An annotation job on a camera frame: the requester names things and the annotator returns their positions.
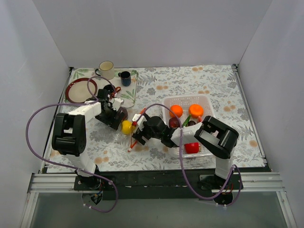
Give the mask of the fake dark beet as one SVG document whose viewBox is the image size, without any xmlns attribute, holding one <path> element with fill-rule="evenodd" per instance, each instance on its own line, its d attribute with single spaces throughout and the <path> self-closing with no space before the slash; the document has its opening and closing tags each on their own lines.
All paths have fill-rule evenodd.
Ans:
<svg viewBox="0 0 304 228">
<path fill-rule="evenodd" d="M 170 120 L 169 120 L 169 127 L 170 128 L 178 128 L 178 127 L 180 127 L 180 122 L 179 122 L 179 120 L 177 119 L 177 118 L 171 118 Z"/>
</svg>

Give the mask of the fake red apple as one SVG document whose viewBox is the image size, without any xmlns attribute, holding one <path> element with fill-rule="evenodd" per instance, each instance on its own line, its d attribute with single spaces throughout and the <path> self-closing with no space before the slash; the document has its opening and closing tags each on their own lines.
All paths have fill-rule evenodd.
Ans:
<svg viewBox="0 0 304 228">
<path fill-rule="evenodd" d="M 200 144 L 198 142 L 188 143 L 184 145 L 187 154 L 196 154 L 200 151 Z"/>
</svg>

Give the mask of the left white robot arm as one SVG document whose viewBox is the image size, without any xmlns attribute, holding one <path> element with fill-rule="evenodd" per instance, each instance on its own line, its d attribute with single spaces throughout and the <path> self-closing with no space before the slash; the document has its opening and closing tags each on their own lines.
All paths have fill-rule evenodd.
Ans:
<svg viewBox="0 0 304 228">
<path fill-rule="evenodd" d="M 86 124 L 95 118 L 117 130 L 128 117 L 123 104 L 123 99 L 112 98 L 108 90 L 100 89 L 96 100 L 88 98 L 79 108 L 68 113 L 58 113 L 55 117 L 52 148 L 72 162 L 76 174 L 85 177 L 85 185 L 91 190 L 100 187 L 101 178 L 94 174 L 97 166 L 85 152 Z"/>
</svg>

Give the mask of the fake orange half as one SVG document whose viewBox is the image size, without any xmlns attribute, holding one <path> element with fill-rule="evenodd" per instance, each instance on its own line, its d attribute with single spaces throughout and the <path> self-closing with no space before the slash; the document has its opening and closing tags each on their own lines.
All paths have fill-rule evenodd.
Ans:
<svg viewBox="0 0 304 228">
<path fill-rule="evenodd" d="M 191 115 L 192 118 L 198 118 L 202 117 L 204 114 L 204 109 L 202 106 L 198 104 L 192 104 L 188 109 L 189 115 Z"/>
</svg>

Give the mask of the fake green chili pepper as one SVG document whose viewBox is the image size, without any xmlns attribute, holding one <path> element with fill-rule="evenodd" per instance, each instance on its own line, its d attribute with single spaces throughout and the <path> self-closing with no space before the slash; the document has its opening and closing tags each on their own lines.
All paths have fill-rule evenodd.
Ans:
<svg viewBox="0 0 304 228">
<path fill-rule="evenodd" d="M 184 123 L 182 124 L 182 126 L 183 127 L 188 126 L 190 119 L 191 119 L 191 114 L 187 117 L 187 119 L 184 121 Z"/>
</svg>

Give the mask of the fake purple eggplant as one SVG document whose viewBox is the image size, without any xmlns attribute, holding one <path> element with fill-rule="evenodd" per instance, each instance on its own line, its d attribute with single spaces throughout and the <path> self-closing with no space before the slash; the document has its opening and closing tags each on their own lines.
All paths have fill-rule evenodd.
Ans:
<svg viewBox="0 0 304 228">
<path fill-rule="evenodd" d="M 189 121 L 188 122 L 188 126 L 193 126 L 193 125 L 196 125 L 197 123 L 195 121 Z"/>
</svg>

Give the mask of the fake whole orange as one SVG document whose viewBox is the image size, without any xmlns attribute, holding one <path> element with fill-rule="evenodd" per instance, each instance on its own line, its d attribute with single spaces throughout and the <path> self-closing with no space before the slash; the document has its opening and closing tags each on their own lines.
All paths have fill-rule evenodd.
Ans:
<svg viewBox="0 0 304 228">
<path fill-rule="evenodd" d="M 179 105 L 172 105 L 169 111 L 170 117 L 178 117 L 180 118 L 183 115 L 183 108 Z"/>
</svg>

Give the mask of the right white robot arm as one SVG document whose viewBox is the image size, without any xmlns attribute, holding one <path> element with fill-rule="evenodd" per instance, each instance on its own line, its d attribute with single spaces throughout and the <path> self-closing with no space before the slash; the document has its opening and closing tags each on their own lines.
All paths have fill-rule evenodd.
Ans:
<svg viewBox="0 0 304 228">
<path fill-rule="evenodd" d="M 151 138 L 160 140 L 168 148 L 200 143 L 216 157 L 215 184 L 221 189 L 231 185 L 232 154 L 239 137 L 234 128 L 212 116 L 195 125 L 178 128 L 171 128 L 160 117 L 147 114 L 135 114 L 132 122 L 138 127 L 132 137 L 142 145 Z"/>
</svg>

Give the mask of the clear zip top bag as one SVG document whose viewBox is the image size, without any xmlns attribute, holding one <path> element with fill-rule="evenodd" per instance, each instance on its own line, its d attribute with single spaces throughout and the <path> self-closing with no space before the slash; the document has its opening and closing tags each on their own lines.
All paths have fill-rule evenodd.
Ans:
<svg viewBox="0 0 304 228">
<path fill-rule="evenodd" d="M 146 108 L 142 109 L 137 114 L 143 114 L 145 112 L 145 110 L 146 110 Z M 126 120 L 132 122 L 132 118 L 134 115 L 128 116 L 128 118 Z M 121 131 L 121 129 L 122 129 L 122 123 L 121 123 L 118 127 L 118 133 L 117 133 L 116 140 L 115 140 L 115 142 L 118 145 L 122 146 L 122 150 L 127 153 L 130 153 L 132 151 L 133 147 L 137 144 L 137 141 L 134 138 L 132 138 L 132 134 L 138 130 L 139 126 L 135 125 L 134 123 L 133 123 L 133 126 L 135 126 L 136 129 L 130 135 L 125 135 Z"/>
</svg>

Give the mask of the fake yellow lemon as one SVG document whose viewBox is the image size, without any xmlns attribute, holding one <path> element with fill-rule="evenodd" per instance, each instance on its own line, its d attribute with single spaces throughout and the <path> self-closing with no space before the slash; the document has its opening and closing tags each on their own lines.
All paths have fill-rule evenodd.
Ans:
<svg viewBox="0 0 304 228">
<path fill-rule="evenodd" d="M 135 126 L 133 126 L 133 123 L 128 121 L 128 120 L 124 120 L 122 121 L 122 133 L 125 135 L 130 135 L 134 130 L 136 129 Z"/>
</svg>

